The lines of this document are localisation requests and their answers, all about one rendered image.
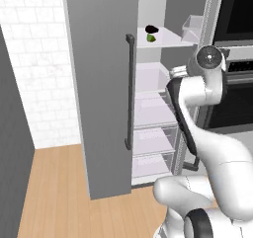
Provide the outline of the clear fridge drawer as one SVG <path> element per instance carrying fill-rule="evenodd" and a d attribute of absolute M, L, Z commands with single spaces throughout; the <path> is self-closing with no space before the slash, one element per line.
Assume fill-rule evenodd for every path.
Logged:
<path fill-rule="evenodd" d="M 178 127 L 156 127 L 133 133 L 133 154 L 173 152 Z"/>
<path fill-rule="evenodd" d="M 159 153 L 134 157 L 132 159 L 132 176 L 134 178 L 139 178 L 168 173 L 171 168 L 173 157 L 173 153 Z"/>

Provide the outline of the black microwave oven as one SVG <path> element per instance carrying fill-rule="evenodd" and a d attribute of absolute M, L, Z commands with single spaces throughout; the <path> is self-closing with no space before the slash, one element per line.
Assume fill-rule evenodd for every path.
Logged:
<path fill-rule="evenodd" d="M 221 0 L 212 43 L 253 45 L 253 0 Z"/>

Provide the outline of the glass fridge shelf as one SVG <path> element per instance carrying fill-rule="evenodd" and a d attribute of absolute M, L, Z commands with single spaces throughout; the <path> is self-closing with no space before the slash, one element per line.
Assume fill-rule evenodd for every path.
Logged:
<path fill-rule="evenodd" d="M 138 94 L 134 100 L 135 129 L 175 125 L 174 114 L 159 93 Z"/>

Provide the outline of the grey fridge door with bin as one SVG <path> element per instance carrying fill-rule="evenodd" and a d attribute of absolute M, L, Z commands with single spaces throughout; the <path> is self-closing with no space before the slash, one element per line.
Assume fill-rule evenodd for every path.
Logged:
<path fill-rule="evenodd" d="M 220 4 L 221 0 L 206 1 L 198 48 L 201 48 L 204 45 L 212 44 Z M 186 140 L 184 139 L 183 133 L 180 133 L 180 137 L 177 140 L 177 143 L 178 150 L 177 157 L 173 161 L 173 173 L 179 175 L 182 173 L 183 169 L 197 171 L 199 168 L 199 159 L 196 159 L 194 163 L 187 163 L 185 161 L 186 151 L 188 150 L 188 147 L 186 144 Z"/>

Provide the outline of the black and steel oven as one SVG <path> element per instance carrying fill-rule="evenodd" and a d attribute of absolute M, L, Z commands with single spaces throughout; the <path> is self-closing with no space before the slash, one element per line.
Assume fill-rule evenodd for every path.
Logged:
<path fill-rule="evenodd" d="M 229 60 L 229 50 L 222 48 L 226 59 L 227 92 L 219 105 L 201 109 L 202 128 L 216 133 L 253 130 L 253 59 Z"/>

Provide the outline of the white fridge shelf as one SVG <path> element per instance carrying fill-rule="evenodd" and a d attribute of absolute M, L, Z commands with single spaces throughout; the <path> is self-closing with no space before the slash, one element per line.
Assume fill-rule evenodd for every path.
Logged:
<path fill-rule="evenodd" d="M 157 47 L 185 47 L 192 46 L 192 42 L 182 41 L 182 38 L 173 32 L 169 31 L 164 27 L 159 28 L 159 32 L 154 34 L 156 41 L 149 42 L 147 37 L 147 32 L 145 28 L 137 29 L 137 47 L 138 48 L 157 48 Z"/>

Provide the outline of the clear fridge door bin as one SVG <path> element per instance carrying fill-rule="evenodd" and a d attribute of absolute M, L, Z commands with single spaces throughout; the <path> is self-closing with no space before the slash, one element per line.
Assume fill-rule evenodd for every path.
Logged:
<path fill-rule="evenodd" d="M 198 43 L 200 40 L 203 17 L 190 15 L 182 26 L 182 41 Z"/>

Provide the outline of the fridge body with white interior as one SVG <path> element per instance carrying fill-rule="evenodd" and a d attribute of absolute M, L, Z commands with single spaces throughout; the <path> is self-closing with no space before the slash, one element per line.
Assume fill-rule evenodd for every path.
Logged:
<path fill-rule="evenodd" d="M 156 28 L 164 27 L 174 34 L 182 37 L 182 26 L 190 15 L 201 16 L 204 11 L 206 0 L 138 0 L 137 28 L 145 28 L 152 25 Z M 192 51 L 198 43 L 185 47 L 151 47 L 138 48 L 136 44 L 136 71 L 135 71 L 135 96 L 138 94 L 159 93 L 165 100 L 172 112 L 170 100 L 166 97 L 165 87 L 169 80 L 169 70 L 177 66 L 186 66 Z M 175 125 L 156 126 L 156 127 L 178 127 L 173 161 L 177 157 L 178 143 L 181 130 Z M 151 153 L 145 155 L 134 155 L 132 149 L 132 159 L 134 157 L 154 155 Z M 134 178 L 131 175 L 131 184 L 135 187 L 146 186 L 153 183 L 157 178 L 173 173 L 173 161 L 168 173 L 150 175 L 146 177 Z M 195 157 L 186 151 L 185 161 L 194 163 Z M 197 171 L 183 169 L 183 175 L 202 175 L 206 172 L 204 165 L 199 163 Z"/>

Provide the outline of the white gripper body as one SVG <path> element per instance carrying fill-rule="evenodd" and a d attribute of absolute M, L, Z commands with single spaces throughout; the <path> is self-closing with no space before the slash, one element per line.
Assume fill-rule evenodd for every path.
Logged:
<path fill-rule="evenodd" d="M 169 76 L 171 79 L 188 77 L 189 74 L 187 72 L 187 67 L 186 66 L 173 67 L 169 70 Z"/>

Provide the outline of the black round food item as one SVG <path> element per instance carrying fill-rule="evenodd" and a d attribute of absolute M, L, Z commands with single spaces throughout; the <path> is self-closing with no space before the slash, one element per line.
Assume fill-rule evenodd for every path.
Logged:
<path fill-rule="evenodd" d="M 145 31 L 148 33 L 148 34 L 156 34 L 159 32 L 159 29 L 152 26 L 152 25 L 147 25 L 145 27 Z"/>

